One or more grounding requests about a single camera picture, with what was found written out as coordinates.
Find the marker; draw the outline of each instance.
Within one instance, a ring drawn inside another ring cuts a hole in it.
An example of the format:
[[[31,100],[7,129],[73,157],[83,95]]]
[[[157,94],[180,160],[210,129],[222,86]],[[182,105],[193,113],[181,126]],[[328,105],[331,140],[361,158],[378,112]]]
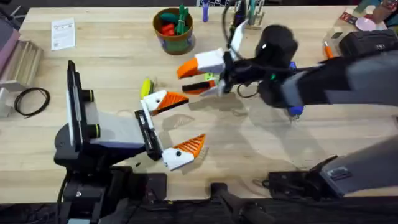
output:
[[[296,63],[291,62],[289,65],[290,68],[296,69]],[[287,108],[287,113],[289,114],[289,119],[290,122],[298,122],[300,121],[300,116],[303,114],[304,111],[304,106],[293,106],[290,108]]]
[[[335,56],[333,56],[333,52],[331,51],[331,48],[329,47],[328,42],[326,42],[326,41],[325,41],[325,53],[326,53],[326,56],[328,57],[328,59],[332,59],[335,57]]]
[[[207,22],[209,20],[209,0],[203,0],[203,22]]]

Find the black case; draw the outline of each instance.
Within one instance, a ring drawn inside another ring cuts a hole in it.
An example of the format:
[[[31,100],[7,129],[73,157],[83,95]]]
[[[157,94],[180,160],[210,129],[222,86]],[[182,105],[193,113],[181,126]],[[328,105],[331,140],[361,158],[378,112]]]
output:
[[[344,56],[355,56],[375,50],[382,50],[398,42],[393,30],[351,32],[339,43]]]

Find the coiled black cable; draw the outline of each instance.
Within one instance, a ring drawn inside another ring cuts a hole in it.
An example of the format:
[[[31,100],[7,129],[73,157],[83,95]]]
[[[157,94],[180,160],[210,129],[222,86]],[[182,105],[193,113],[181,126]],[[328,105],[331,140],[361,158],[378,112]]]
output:
[[[244,95],[242,95],[242,93],[241,93],[241,86],[243,86],[243,84],[238,85],[238,88],[236,89],[236,92],[238,93],[238,95],[239,95],[241,98],[251,98],[251,97],[256,96],[256,95],[259,93],[259,90],[257,89],[255,93],[253,93],[253,94],[251,94],[251,95],[244,96]]]
[[[43,94],[43,96],[45,98],[44,103],[39,109],[37,109],[31,113],[24,113],[19,108],[21,100],[24,96],[26,96],[26,94],[31,93],[33,91],[39,91],[39,92],[41,92],[41,94]],[[47,90],[40,88],[40,87],[32,87],[32,88],[28,88],[28,89],[24,90],[22,93],[20,93],[17,96],[17,98],[14,101],[14,108],[19,114],[25,116],[25,118],[30,118],[31,116],[35,116],[35,115],[41,113],[49,105],[49,103],[50,103],[50,93]]]

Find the blue marker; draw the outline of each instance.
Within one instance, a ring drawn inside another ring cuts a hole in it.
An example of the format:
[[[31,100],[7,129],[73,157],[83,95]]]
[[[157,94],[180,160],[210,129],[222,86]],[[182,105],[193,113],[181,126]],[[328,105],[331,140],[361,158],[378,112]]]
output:
[[[294,62],[291,62],[289,65],[290,68],[297,68]],[[304,106],[293,106],[291,108],[287,108],[287,113],[291,117],[292,121],[298,121],[300,119],[301,114],[303,114]]]
[[[209,0],[203,0],[203,22],[209,20]]]

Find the pink object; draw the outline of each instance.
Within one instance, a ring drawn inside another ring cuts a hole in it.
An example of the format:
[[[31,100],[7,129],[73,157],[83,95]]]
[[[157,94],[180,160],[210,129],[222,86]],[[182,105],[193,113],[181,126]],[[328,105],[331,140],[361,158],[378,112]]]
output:
[[[376,30],[376,24],[368,19],[368,18],[359,18],[356,22],[355,22],[355,26],[361,30],[361,31],[374,31]]]
[[[0,76],[8,57],[14,50],[20,34],[5,21],[0,21]]]

